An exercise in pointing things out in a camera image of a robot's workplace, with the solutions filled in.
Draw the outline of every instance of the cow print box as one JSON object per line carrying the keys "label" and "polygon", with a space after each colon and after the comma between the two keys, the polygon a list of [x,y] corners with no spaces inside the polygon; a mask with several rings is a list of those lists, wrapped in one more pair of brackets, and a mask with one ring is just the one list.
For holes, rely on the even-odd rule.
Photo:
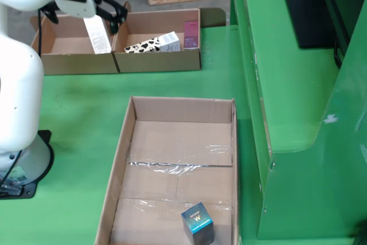
{"label": "cow print box", "polygon": [[125,48],[126,53],[178,52],[180,50],[179,38],[175,32],[164,34]]}

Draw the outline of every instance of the cardboard box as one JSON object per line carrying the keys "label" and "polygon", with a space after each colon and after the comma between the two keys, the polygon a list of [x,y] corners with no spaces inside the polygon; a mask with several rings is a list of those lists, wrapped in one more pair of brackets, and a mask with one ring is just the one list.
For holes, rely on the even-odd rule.
{"label": "cardboard box", "polygon": [[[94,54],[84,21],[68,15],[58,15],[58,24],[42,19],[42,55],[45,75],[117,73],[112,53]],[[38,52],[38,26],[31,47]],[[110,43],[114,36],[110,32]]]}
{"label": "cardboard box", "polygon": [[125,52],[127,46],[176,32],[180,47],[184,49],[186,21],[200,22],[200,9],[152,11],[130,13],[127,21],[117,33],[112,48],[121,72],[159,72],[200,70],[199,49],[171,53],[141,53],[131,55]]}
{"label": "cardboard box", "polygon": [[202,201],[213,244],[237,245],[237,178],[234,101],[132,97],[95,244],[190,244],[181,213]]}
{"label": "cardboard box", "polygon": [[[199,21],[200,28],[226,24],[225,12],[219,8],[129,13],[119,32],[110,37],[112,53],[95,55],[84,21],[68,15],[58,18],[58,25],[42,19],[42,62],[46,75],[200,70],[200,49],[137,56],[126,54],[124,48],[175,31],[183,49],[186,21]],[[37,17],[30,21],[37,31],[31,46],[38,51]]]}

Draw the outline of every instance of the cardboard box flap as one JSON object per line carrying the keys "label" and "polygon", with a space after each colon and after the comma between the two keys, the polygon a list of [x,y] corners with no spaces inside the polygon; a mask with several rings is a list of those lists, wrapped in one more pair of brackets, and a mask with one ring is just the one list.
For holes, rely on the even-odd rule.
{"label": "cardboard box flap", "polygon": [[232,101],[195,98],[132,97],[137,120],[231,123]]}
{"label": "cardboard box flap", "polygon": [[[181,213],[194,204],[121,199],[111,234],[113,244],[191,245],[185,234]],[[206,205],[214,221],[213,245],[230,244],[232,208]]]}
{"label": "cardboard box flap", "polygon": [[227,16],[221,8],[200,8],[201,28],[219,27],[227,24]]}
{"label": "cardboard box flap", "polygon": [[232,168],[128,164],[120,198],[232,205]]}
{"label": "cardboard box flap", "polygon": [[232,166],[230,123],[136,121],[130,162]]}
{"label": "cardboard box flap", "polygon": [[99,221],[96,245],[108,245],[110,243],[110,235],[112,225],[116,214],[116,207],[121,193],[123,177],[126,168],[127,152],[134,130],[135,113],[132,101],[127,107],[125,120],[120,133],[120,139],[117,146],[114,164],[112,165],[110,179],[107,185],[106,196],[104,198],[103,209]]}

